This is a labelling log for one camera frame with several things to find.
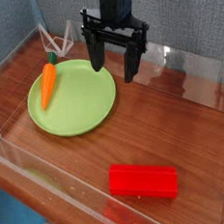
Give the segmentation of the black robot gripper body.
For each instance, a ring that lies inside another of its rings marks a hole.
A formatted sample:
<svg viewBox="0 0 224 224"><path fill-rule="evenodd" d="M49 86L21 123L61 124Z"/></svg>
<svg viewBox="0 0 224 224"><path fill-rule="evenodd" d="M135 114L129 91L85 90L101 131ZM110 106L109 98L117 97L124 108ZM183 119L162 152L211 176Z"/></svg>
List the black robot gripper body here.
<svg viewBox="0 0 224 224"><path fill-rule="evenodd" d="M80 14L83 18L82 34L86 44L94 45L98 42L109 42L125 47L128 42L134 42L140 49L147 43L147 31L150 26L132 14L122 21L109 21L100 16L99 9L82 8Z"/></svg>

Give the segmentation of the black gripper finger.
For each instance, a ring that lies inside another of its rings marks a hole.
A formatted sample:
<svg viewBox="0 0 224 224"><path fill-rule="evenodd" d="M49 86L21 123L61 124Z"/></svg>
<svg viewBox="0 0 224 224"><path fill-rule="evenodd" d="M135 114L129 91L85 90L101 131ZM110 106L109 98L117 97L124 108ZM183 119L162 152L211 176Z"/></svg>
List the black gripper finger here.
<svg viewBox="0 0 224 224"><path fill-rule="evenodd" d="M139 70L139 63L142 57L142 52L139 49L139 46L128 43L125 53L125 82L129 83L133 80L135 74Z"/></svg>
<svg viewBox="0 0 224 224"><path fill-rule="evenodd" d="M91 58L91 66L95 71L100 71L103 67L104 57L104 42L100 41L95 33L89 35L87 48L89 49L89 57Z"/></svg>

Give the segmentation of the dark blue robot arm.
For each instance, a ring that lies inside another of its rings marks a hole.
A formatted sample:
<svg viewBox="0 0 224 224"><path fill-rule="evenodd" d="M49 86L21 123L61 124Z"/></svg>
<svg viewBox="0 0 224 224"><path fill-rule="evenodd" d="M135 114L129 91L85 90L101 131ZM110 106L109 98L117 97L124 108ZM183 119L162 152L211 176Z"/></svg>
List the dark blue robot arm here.
<svg viewBox="0 0 224 224"><path fill-rule="evenodd" d="M149 24L131 14L132 0L99 0L99 9L82 8L82 35L88 48L91 66L100 71L104 65L105 43L126 48L125 82L131 82L147 50Z"/></svg>

